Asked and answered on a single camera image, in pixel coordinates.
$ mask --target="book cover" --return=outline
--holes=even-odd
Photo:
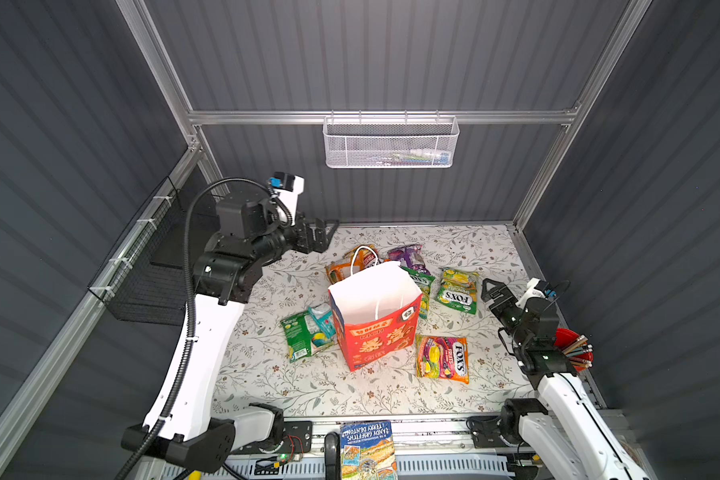
[[[341,427],[341,478],[397,480],[391,422]]]

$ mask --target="red pencil holder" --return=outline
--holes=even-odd
[[[579,338],[579,334],[576,333],[575,331],[568,330],[568,329],[557,329],[557,340],[555,340],[554,345],[557,348],[562,350],[565,347],[567,347],[568,345],[570,345],[571,343],[575,342],[577,338]],[[590,362],[592,362],[594,360],[594,356],[592,355],[592,352],[583,353],[581,355],[576,355],[572,358],[589,360]],[[582,372],[583,370],[585,370],[578,366],[574,367],[574,368],[578,372]]]

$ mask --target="shopping bag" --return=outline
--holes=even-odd
[[[327,291],[336,338],[350,371],[413,345],[421,289],[400,268],[400,262],[353,273]]]

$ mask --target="purple candy bag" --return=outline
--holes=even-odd
[[[421,257],[421,248],[422,245],[398,246],[389,250],[387,254],[389,255],[389,260],[399,260],[403,266],[426,275],[431,275]]]

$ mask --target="leaf pattern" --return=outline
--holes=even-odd
[[[525,290],[527,274],[504,226],[342,228],[327,252],[291,251],[264,268],[221,363],[212,402],[215,416],[223,418],[251,402],[278,406],[291,417],[497,411],[509,396],[531,396],[528,380],[500,345],[498,320],[481,300],[477,315],[432,300],[428,318],[419,320],[417,330],[467,337],[468,385],[416,377],[413,347],[355,372],[349,372],[338,346],[289,363],[279,320],[326,302],[330,283],[325,266],[360,244],[374,244],[382,253],[393,246],[422,244],[427,268],[438,278],[433,295],[445,266],[507,281],[516,295]]]

